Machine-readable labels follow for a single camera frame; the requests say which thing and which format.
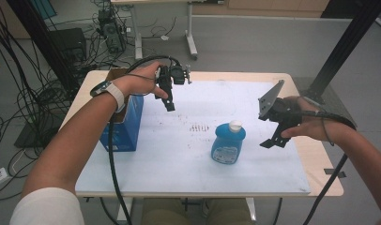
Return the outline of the white metal-legged desk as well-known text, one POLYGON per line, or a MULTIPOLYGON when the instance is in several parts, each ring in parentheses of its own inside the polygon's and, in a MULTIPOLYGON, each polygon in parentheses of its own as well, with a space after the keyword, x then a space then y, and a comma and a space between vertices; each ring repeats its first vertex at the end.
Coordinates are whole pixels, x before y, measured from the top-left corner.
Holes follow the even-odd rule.
POLYGON ((136 5, 140 4, 185 4, 187 16, 187 28, 185 29, 185 38, 187 40, 190 56, 193 59, 198 57, 198 52, 192 34, 192 10, 193 4, 196 2, 205 2, 206 0, 110 0, 112 4, 117 6, 126 6, 130 11, 132 22, 132 30, 134 32, 134 57, 136 60, 143 59, 143 38, 138 28, 138 18, 136 5))

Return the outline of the blue bottle with white cap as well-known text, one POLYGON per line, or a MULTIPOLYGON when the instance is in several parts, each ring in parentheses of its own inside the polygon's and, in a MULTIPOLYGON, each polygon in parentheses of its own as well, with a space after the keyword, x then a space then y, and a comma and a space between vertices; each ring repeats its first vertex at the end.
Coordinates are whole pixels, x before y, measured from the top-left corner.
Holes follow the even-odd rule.
POLYGON ((235 164, 240 155, 246 131, 239 120, 219 125, 211 147, 211 158, 221 164, 235 164))

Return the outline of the white shirt sleeve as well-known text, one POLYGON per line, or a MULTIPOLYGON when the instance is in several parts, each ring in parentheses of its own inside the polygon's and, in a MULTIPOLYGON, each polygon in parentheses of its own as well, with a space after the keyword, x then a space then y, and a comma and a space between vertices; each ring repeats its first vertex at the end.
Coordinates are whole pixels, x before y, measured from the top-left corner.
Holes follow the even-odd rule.
POLYGON ((9 225, 84 225, 77 197, 68 190, 46 187, 24 196, 9 225))

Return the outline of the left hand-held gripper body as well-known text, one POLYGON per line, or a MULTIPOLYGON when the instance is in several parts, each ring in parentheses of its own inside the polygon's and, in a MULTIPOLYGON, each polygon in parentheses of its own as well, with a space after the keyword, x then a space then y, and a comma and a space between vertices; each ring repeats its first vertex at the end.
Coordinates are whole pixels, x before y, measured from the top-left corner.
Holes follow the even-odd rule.
POLYGON ((191 84, 191 70, 189 66, 159 66, 156 71, 156 82, 160 89, 169 94, 173 85, 183 85, 185 81, 191 84))

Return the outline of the black equipment box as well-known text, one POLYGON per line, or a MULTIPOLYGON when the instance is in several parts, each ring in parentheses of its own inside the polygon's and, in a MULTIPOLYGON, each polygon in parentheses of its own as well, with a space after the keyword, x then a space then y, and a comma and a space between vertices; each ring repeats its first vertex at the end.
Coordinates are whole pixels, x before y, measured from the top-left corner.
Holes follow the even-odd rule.
POLYGON ((67 62, 83 62, 86 59, 86 40, 81 28, 53 30, 50 36, 67 62))

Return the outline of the black computer tower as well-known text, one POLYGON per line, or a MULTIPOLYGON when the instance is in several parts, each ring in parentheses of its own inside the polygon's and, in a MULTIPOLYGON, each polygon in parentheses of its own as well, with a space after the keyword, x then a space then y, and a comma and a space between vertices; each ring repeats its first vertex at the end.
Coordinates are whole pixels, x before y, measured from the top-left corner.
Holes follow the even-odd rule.
POLYGON ((105 38, 105 43, 109 53, 121 53, 125 51, 124 39, 110 9, 100 9, 99 15, 99 28, 105 38))

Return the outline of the black floor plate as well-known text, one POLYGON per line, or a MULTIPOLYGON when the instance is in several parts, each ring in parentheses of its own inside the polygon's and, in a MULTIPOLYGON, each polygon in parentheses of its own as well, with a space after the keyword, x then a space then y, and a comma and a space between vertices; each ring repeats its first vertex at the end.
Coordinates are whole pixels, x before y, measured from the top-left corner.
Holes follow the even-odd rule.
POLYGON ((61 120, 26 122, 14 145, 18 148, 46 147, 61 125, 61 120))

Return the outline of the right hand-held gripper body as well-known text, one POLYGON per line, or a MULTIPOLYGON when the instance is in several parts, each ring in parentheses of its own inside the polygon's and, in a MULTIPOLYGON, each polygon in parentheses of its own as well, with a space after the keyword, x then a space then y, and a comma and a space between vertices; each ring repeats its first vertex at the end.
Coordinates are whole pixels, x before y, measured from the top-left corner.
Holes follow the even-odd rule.
POLYGON ((271 122, 293 122, 294 127, 301 123, 300 108, 287 98, 279 97, 284 80, 279 80, 259 101, 259 119, 271 122))

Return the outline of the white table leg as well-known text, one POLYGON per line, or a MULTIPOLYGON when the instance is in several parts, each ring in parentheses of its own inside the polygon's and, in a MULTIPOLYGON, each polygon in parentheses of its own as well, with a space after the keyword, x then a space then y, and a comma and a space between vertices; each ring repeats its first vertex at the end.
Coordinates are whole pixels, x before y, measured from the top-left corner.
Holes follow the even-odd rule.
POLYGON ((249 207, 250 215, 251 215, 251 220, 255 222, 257 220, 257 215, 256 215, 256 209, 255 209, 255 202, 254 198, 247 198, 246 203, 249 207))
MULTIPOLYGON (((127 211, 129 213, 129 216, 131 216, 131 210, 132 210, 132 204, 133 204, 133 199, 132 198, 125 198, 124 203, 127 207, 127 211)), ((126 217, 125 211, 122 207, 121 204, 118 205, 118 212, 117 212, 117 217, 116 220, 119 225, 129 225, 128 219, 126 217)))

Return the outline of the khaki pants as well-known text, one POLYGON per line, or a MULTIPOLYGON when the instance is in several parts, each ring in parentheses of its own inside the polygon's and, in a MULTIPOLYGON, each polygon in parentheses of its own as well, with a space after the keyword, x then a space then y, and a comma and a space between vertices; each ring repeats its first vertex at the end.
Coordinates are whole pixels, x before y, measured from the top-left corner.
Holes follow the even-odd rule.
MULTIPOLYGON (((206 225, 253 225, 243 198, 204 199, 206 225)), ((141 225, 191 225, 180 199, 144 199, 141 225)))

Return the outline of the blue cardboard box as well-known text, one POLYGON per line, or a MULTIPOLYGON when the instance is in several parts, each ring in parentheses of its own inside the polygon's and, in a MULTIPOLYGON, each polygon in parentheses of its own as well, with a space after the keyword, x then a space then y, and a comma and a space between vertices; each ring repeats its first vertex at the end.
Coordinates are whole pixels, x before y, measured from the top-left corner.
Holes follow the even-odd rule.
POLYGON ((144 97, 130 95, 125 98, 124 109, 115 115, 113 138, 109 138, 109 126, 103 130, 99 140, 106 150, 112 141, 114 152, 133 152, 137 148, 144 97))

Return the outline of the wristwatch with white band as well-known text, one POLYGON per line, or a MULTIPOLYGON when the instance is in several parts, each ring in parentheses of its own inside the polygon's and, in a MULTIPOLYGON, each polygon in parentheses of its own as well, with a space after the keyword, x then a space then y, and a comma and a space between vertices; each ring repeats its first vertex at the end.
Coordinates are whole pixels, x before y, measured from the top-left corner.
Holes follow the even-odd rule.
POLYGON ((98 95, 109 93, 112 97, 114 97, 117 107, 116 112, 120 113, 126 106, 125 96, 121 92, 121 90, 115 86, 111 81, 103 81, 96 85, 90 91, 90 96, 96 97, 98 95))

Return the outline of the wooden cabinet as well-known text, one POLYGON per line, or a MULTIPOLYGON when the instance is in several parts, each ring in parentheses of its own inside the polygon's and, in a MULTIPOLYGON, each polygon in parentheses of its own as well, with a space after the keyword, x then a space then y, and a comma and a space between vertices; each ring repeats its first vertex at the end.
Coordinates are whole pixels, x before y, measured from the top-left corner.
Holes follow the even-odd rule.
POLYGON ((320 18, 330 0, 218 0, 218 4, 194 3, 196 15, 235 15, 320 18))

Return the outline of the person's right hand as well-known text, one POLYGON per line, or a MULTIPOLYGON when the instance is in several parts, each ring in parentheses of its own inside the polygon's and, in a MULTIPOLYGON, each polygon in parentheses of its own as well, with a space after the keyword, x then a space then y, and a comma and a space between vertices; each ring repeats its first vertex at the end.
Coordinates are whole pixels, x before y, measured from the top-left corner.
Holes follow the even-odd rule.
MULTIPOLYGON (((288 97, 291 103, 295 103, 302 111, 319 113, 320 109, 311 104, 304 97, 288 97)), ((290 127, 281 133, 283 138, 293 138, 297 136, 307 136, 318 141, 334 144, 334 139, 329 136, 329 127, 335 125, 334 121, 325 120, 313 116, 303 116, 301 123, 295 127, 290 127)))

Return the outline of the person's left hand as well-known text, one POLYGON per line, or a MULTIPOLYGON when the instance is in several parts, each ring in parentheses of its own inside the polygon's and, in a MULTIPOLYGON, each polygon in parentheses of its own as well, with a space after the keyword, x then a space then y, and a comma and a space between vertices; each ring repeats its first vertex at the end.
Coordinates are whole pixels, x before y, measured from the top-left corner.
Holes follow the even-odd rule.
POLYGON ((160 62, 155 61, 146 67, 138 67, 130 74, 113 80, 113 84, 125 97, 130 94, 147 95, 152 93, 159 98, 166 99, 168 94, 155 84, 155 72, 159 66, 160 62))

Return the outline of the black metal stand post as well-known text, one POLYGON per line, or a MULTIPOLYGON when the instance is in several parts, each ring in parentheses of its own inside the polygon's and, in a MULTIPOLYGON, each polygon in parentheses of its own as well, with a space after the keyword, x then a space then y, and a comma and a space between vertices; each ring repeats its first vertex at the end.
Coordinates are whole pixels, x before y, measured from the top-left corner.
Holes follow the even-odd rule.
POLYGON ((306 90, 301 92, 303 97, 322 102, 322 95, 328 85, 375 22, 380 12, 381 0, 367 0, 345 29, 315 79, 306 90))
POLYGON ((26 32, 30 35, 30 38, 32 38, 38 46, 38 49, 49 66, 53 69, 53 72, 65 90, 70 94, 77 92, 80 85, 70 73, 63 56, 52 41, 45 22, 38 14, 31 1, 7 0, 7 2, 26 32))

